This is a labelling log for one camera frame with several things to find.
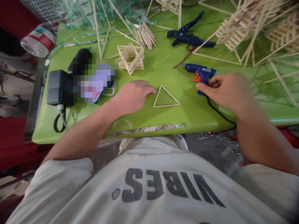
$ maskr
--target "metal mesh basket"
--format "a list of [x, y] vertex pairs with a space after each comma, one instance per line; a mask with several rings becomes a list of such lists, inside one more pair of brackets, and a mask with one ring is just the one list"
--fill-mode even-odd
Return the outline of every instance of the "metal mesh basket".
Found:
[[55, 0], [21, 0], [21, 2], [42, 22], [59, 20]]

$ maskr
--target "charger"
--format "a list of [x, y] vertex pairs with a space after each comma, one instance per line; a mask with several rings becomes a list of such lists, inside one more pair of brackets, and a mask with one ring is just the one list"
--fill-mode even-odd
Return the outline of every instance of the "charger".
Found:
[[[66, 125], [66, 106], [74, 105], [73, 100], [73, 76], [63, 70], [56, 70], [49, 73], [47, 104], [57, 106], [59, 114], [54, 120], [54, 130], [61, 133], [68, 130]], [[57, 128], [58, 119], [61, 117], [63, 126], [59, 131]]]
[[63, 70], [49, 73], [47, 104], [73, 106], [73, 76]]

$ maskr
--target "blue glue gun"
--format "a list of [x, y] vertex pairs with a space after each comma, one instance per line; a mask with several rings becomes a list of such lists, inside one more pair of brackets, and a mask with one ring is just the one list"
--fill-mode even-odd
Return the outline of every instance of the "blue glue gun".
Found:
[[[197, 65], [197, 64], [180, 64], [180, 66], [183, 66], [188, 72], [194, 73], [196, 74], [196, 77], [194, 79], [192, 79], [195, 82], [202, 82], [206, 85], [208, 85], [208, 79], [212, 78], [215, 73], [216, 70], [215, 69], [209, 69], [206, 66], [202, 66], [202, 65]], [[198, 95], [204, 95], [203, 92], [201, 92], [200, 90], [197, 91]]]

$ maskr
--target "finger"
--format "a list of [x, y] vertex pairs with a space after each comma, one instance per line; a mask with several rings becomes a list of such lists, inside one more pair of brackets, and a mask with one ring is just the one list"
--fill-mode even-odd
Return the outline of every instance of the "finger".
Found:
[[149, 86], [144, 86], [143, 87], [143, 90], [144, 90], [144, 94], [145, 95], [148, 95], [148, 94], [156, 94], [157, 92], [156, 92], [156, 89], [153, 87], [153, 86], [151, 86], [151, 85], [149, 85]]
[[139, 82], [138, 84], [142, 85], [142, 86], [150, 86], [150, 82], [148, 82], [148, 81], [142, 81], [142, 82]]
[[219, 86], [221, 86], [221, 83], [217, 82], [217, 83], [215, 83], [213, 86], [210, 86], [210, 87], [212, 87], [212, 88], [214, 88], [214, 89], [217, 89]]
[[223, 80], [227, 77], [227, 74], [219, 74], [219, 75], [215, 75], [211, 80], [210, 80], [210, 85], [212, 86], [217, 82], [222, 83]]
[[133, 80], [133, 81], [131, 81], [131, 83], [138, 83], [138, 82], [142, 82], [143, 80]]
[[213, 98], [215, 89], [209, 87], [208, 85], [206, 85], [202, 82], [197, 83], [196, 88], [198, 90], [200, 90], [201, 92], [207, 94], [210, 98]]

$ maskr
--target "popsicle stick triangle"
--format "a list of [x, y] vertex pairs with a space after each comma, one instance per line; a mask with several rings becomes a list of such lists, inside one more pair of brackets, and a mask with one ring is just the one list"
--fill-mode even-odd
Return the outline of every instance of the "popsicle stick triangle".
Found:
[[[163, 88], [178, 104], [169, 104], [169, 105], [155, 106], [156, 101], [157, 101], [158, 96], [159, 96], [159, 93], [161, 91], [161, 88]], [[180, 105], [181, 105], [181, 103], [163, 85], [161, 85], [160, 88], [159, 88], [159, 91], [157, 93], [157, 96], [156, 96], [155, 102], [153, 104], [153, 107], [167, 107], [167, 106], [180, 106]]]

